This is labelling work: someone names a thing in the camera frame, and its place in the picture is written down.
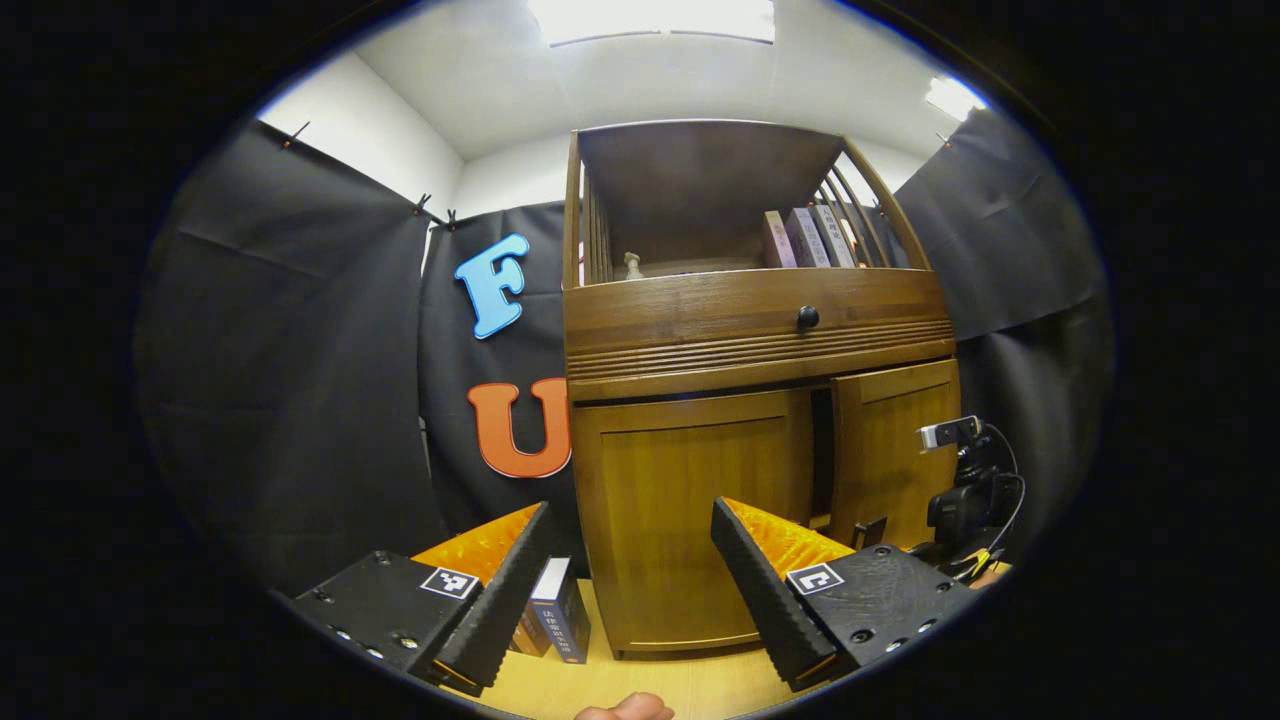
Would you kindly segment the black backdrop cloth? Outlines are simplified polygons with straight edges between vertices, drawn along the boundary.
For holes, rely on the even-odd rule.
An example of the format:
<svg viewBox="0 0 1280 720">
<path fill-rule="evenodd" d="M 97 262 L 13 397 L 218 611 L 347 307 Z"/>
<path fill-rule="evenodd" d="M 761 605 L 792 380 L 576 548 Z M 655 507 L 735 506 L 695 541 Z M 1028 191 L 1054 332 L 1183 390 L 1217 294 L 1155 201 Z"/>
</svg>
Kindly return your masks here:
<svg viewBox="0 0 1280 720">
<path fill-rule="evenodd" d="M 563 469 L 520 479 L 477 448 L 467 392 L 564 373 L 559 200 L 429 228 L 406 199 L 257 123 L 188 183 L 154 246 L 140 398 L 187 512 L 298 594 L 374 550 L 408 556 L 539 501 L 585 571 Z M 957 331 L 963 409 L 1012 442 L 1018 561 L 1083 482 L 1116 372 L 1108 288 L 1059 168 L 975 111 L 897 191 Z"/>
</svg>

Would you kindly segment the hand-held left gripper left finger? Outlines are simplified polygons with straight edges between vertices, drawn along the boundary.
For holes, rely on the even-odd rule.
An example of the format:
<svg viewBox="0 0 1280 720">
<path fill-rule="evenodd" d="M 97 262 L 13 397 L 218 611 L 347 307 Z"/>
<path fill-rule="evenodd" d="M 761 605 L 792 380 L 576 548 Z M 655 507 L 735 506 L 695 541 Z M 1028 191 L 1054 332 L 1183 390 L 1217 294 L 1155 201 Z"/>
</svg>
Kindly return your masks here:
<svg viewBox="0 0 1280 720">
<path fill-rule="evenodd" d="M 550 543 L 547 502 L 406 557 L 378 550 L 291 598 L 310 626 L 421 682 L 495 683 Z"/>
</svg>

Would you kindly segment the wooden shoe cabinet door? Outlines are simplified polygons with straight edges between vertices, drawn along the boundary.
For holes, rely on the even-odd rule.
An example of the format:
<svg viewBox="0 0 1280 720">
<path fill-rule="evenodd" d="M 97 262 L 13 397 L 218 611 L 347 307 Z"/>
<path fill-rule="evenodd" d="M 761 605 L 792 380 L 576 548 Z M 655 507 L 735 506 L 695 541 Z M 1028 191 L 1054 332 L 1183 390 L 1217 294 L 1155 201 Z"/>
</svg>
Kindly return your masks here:
<svg viewBox="0 0 1280 720">
<path fill-rule="evenodd" d="M 710 538 L 717 498 L 791 521 L 813 510 L 812 395 L 573 407 L 579 516 L 617 659 L 704 653 L 756 641 Z"/>
<path fill-rule="evenodd" d="M 881 542 L 910 548 L 932 541 L 929 501 L 954 484 L 956 450 L 924 451 L 919 429 L 961 416 L 952 359 L 831 382 L 835 478 L 828 534 L 855 546 L 859 527 L 882 521 Z"/>
</svg>

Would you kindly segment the small ceiling light panel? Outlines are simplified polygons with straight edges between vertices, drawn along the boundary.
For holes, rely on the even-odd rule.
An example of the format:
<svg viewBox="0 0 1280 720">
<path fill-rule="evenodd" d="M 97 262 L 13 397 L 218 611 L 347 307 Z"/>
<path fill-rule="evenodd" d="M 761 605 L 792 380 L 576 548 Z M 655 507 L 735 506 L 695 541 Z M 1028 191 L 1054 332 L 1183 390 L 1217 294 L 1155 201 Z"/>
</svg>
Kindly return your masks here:
<svg viewBox="0 0 1280 720">
<path fill-rule="evenodd" d="M 931 78 L 925 102 L 956 122 L 965 122 L 973 111 L 986 110 L 988 104 L 961 81 L 936 76 Z"/>
</svg>

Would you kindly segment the blue and white book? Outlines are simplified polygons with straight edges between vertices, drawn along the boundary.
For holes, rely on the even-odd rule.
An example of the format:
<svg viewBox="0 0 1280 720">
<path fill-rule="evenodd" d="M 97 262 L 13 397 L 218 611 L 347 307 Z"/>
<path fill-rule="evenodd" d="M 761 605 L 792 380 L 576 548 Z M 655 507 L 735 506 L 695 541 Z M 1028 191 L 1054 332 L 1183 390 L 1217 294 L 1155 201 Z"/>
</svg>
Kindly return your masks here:
<svg viewBox="0 0 1280 720">
<path fill-rule="evenodd" d="M 579 580 L 568 556 L 552 556 L 532 585 L 530 605 L 559 659 L 584 665 L 591 637 Z"/>
</svg>

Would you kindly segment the purple upright book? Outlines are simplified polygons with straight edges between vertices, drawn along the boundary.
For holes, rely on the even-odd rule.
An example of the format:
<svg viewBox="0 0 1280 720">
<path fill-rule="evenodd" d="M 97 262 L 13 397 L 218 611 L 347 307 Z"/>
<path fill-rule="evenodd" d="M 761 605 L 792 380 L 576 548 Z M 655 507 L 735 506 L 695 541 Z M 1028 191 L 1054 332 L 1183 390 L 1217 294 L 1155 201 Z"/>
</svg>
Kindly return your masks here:
<svg viewBox="0 0 1280 720">
<path fill-rule="evenodd" d="M 826 246 L 808 208 L 791 209 L 785 229 L 797 266 L 831 268 Z"/>
</svg>

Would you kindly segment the brown book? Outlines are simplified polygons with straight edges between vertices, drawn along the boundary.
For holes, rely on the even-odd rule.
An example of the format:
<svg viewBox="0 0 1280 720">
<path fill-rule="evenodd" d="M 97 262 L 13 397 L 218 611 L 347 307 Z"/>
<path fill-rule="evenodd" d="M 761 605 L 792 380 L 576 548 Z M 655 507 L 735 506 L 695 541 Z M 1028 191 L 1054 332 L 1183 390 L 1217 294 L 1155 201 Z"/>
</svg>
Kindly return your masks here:
<svg viewBox="0 0 1280 720">
<path fill-rule="evenodd" d="M 509 650 L 543 657 L 550 648 L 550 637 L 547 633 L 536 609 L 525 609 L 511 638 Z"/>
</svg>

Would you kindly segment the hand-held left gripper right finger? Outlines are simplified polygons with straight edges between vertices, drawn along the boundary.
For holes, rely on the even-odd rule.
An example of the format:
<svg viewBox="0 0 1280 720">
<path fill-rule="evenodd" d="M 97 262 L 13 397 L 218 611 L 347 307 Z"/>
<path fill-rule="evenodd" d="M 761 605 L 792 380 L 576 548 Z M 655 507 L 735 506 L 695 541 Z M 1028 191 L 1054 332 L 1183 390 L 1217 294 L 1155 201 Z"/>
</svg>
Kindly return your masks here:
<svg viewBox="0 0 1280 720">
<path fill-rule="evenodd" d="M 978 598 L 896 546 L 852 550 L 728 497 L 713 502 L 710 538 L 792 691 L 877 664 Z"/>
</svg>

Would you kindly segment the large ceiling light panel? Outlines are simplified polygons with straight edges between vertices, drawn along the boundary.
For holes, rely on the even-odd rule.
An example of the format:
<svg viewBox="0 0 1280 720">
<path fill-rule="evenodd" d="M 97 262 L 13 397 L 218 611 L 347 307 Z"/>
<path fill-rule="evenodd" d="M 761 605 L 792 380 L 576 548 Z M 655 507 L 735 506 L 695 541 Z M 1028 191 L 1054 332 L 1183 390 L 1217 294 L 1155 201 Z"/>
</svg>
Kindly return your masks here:
<svg viewBox="0 0 1280 720">
<path fill-rule="evenodd" d="M 774 42 L 773 0 L 526 0 L 550 46 L 630 35 Z"/>
</svg>

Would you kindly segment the wooden ribbed drawer front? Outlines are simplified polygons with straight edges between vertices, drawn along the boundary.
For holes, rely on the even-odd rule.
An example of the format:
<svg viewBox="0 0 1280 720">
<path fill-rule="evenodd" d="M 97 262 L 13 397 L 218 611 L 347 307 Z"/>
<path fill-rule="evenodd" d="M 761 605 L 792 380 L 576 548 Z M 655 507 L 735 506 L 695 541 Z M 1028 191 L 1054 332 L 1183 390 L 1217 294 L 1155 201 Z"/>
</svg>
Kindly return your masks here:
<svg viewBox="0 0 1280 720">
<path fill-rule="evenodd" d="M 800 307 L 820 315 L 800 332 Z M 954 355 L 937 275 L 909 269 L 764 269 L 591 284 L 564 292 L 575 404 L 778 386 Z"/>
</svg>

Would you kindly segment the wooden double-door shoe cabinet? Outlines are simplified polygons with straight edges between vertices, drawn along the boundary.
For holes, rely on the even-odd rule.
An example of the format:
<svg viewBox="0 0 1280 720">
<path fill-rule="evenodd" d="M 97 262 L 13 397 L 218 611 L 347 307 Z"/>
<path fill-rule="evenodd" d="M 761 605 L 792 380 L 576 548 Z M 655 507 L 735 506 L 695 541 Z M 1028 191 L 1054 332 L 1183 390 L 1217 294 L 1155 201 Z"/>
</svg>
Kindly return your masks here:
<svg viewBox="0 0 1280 720">
<path fill-rule="evenodd" d="M 563 323 L 579 518 L 620 660 L 758 642 L 710 541 L 735 498 L 855 547 L 932 537 L 957 341 L 850 138 L 750 120 L 577 129 Z"/>
</svg>

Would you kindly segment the pinkish upright book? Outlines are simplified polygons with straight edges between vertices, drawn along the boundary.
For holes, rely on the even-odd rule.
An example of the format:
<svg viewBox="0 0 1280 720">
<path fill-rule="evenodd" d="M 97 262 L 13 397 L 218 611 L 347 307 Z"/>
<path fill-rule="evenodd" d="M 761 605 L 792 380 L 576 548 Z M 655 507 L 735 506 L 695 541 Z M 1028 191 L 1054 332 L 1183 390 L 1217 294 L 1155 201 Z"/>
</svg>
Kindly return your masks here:
<svg viewBox="0 0 1280 720">
<path fill-rule="evenodd" d="M 768 268 L 797 268 L 790 237 L 778 211 L 764 213 L 764 260 Z"/>
</svg>

